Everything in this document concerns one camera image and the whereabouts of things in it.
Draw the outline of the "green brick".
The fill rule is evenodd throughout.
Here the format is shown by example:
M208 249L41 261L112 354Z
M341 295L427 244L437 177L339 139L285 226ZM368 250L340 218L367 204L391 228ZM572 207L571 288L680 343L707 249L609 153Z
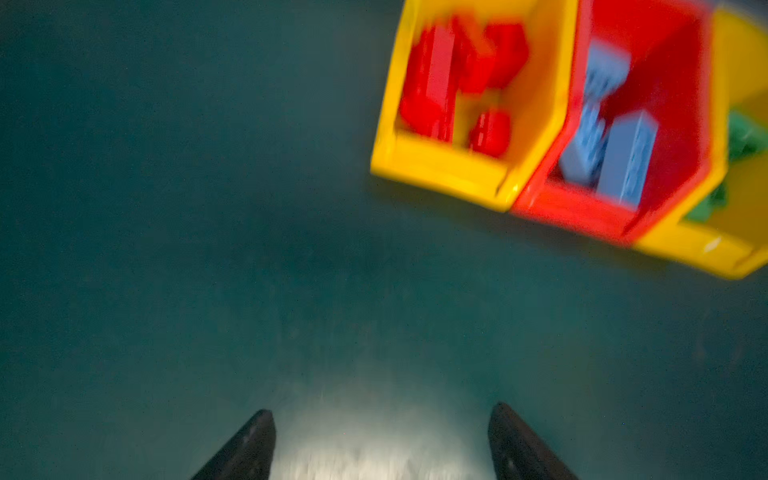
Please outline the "green brick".
M695 223L706 223L712 214L724 209L728 204L728 190L725 181L721 182L700 203L685 215L685 219Z
M728 117L728 161L736 163L767 150L767 131L736 110Z

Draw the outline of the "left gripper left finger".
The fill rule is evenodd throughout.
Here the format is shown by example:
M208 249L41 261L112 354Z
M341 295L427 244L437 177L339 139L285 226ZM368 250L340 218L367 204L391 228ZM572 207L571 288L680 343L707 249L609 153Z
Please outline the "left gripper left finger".
M258 410L192 480L268 480L277 430L272 412Z

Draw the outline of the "red long brick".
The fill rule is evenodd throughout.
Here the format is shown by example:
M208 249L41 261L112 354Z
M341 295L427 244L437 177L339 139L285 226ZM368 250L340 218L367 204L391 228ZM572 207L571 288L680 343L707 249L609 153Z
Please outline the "red long brick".
M451 28L457 41L459 91L465 95L481 95L489 88L496 66L494 47L470 13L455 14Z

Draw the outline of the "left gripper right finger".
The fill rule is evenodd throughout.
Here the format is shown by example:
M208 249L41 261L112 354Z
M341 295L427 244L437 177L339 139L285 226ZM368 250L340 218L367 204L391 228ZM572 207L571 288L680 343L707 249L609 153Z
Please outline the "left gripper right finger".
M578 477L506 403L492 409L488 441L499 480L577 480Z

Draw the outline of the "large light blue brick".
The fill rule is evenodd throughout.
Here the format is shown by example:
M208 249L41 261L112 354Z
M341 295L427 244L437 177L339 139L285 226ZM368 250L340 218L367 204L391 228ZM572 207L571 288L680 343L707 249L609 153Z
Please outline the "large light blue brick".
M626 81L631 55L624 49L599 39L589 44L584 98L587 102L600 102L613 94Z

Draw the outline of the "small red square brick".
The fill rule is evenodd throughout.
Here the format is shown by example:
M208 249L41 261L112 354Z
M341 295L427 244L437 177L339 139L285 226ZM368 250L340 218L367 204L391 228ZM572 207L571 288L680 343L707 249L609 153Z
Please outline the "small red square brick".
M495 159L502 158L511 143L512 118L501 109L481 113L469 133L469 149Z

